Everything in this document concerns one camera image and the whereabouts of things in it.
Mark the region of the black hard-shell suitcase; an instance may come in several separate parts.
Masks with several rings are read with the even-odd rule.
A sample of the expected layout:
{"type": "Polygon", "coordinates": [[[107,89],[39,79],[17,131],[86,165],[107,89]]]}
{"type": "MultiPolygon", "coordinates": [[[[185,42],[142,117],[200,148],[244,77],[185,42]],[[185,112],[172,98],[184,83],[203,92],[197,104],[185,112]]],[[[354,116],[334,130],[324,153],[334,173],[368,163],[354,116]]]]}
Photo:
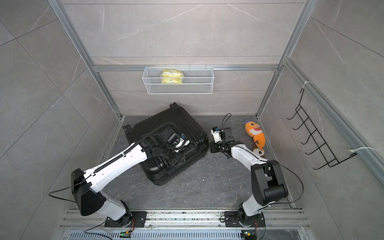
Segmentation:
{"type": "Polygon", "coordinates": [[[123,127],[129,144],[140,141],[147,154],[141,168],[147,178],[161,186],[203,158],[209,137],[192,116],[177,103],[133,127],[123,127]]]}

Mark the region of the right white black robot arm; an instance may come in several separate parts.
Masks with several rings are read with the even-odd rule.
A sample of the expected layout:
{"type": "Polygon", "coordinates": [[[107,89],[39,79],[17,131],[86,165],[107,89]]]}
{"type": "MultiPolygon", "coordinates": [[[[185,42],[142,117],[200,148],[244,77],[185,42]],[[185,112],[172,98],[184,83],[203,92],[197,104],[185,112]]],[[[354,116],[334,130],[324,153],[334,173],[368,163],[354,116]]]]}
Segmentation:
{"type": "Polygon", "coordinates": [[[296,173],[276,160],[269,161],[257,156],[239,141],[212,141],[210,151],[212,154],[222,153],[227,158],[239,161],[251,173],[252,195],[239,206],[236,216],[239,224],[244,227],[251,226],[263,209],[288,197],[289,190],[282,169],[293,174],[302,186],[300,196],[292,202],[297,202],[304,194],[304,183],[296,173]]]}

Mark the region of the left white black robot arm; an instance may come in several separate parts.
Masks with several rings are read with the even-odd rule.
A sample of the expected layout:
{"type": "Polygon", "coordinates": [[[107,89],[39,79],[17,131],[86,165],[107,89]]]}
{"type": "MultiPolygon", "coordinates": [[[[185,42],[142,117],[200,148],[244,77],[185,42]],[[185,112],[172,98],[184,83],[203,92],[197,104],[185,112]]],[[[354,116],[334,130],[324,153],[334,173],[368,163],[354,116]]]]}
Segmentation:
{"type": "Polygon", "coordinates": [[[183,150],[192,142],[179,127],[166,122],[143,135],[124,151],[86,171],[72,172],[74,200],[82,216],[100,214],[114,221],[117,227],[133,223],[134,217],[124,201],[118,201],[103,192],[103,188],[115,178],[152,157],[174,158],[174,166],[185,160],[183,150]]]}

